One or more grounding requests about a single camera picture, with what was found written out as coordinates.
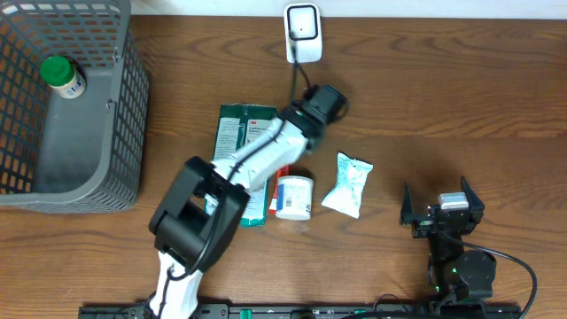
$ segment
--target basket bottom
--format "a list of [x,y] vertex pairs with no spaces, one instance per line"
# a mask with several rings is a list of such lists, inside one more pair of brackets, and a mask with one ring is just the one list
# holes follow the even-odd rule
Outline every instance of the basket bottom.
[[84,72],[87,89],[79,97],[65,99],[51,93],[32,192],[75,190],[97,169],[113,70]]

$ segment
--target white electronic device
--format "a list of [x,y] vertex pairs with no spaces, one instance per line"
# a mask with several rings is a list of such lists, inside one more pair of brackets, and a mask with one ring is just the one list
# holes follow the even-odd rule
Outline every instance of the white electronic device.
[[298,63],[321,59],[321,14],[316,4],[289,4],[283,11],[283,22],[288,62],[294,62],[291,43],[295,43]]

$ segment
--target white packet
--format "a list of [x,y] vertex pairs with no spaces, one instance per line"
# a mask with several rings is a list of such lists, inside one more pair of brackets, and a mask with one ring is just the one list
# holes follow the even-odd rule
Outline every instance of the white packet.
[[361,215],[362,189],[374,166],[339,153],[337,167],[337,184],[322,201],[322,205],[358,218]]

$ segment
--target white wall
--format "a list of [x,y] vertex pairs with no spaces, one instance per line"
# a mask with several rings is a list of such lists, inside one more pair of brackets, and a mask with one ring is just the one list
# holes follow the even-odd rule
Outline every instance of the white wall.
[[[281,17],[290,0],[132,0],[134,14]],[[567,0],[315,0],[325,17],[567,19]]]

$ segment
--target silver metal part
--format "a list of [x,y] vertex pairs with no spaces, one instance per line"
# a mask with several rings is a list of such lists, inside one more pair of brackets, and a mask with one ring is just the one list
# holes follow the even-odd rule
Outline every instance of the silver metal part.
[[441,210],[453,211],[469,208],[469,201],[463,192],[447,193],[439,195]]

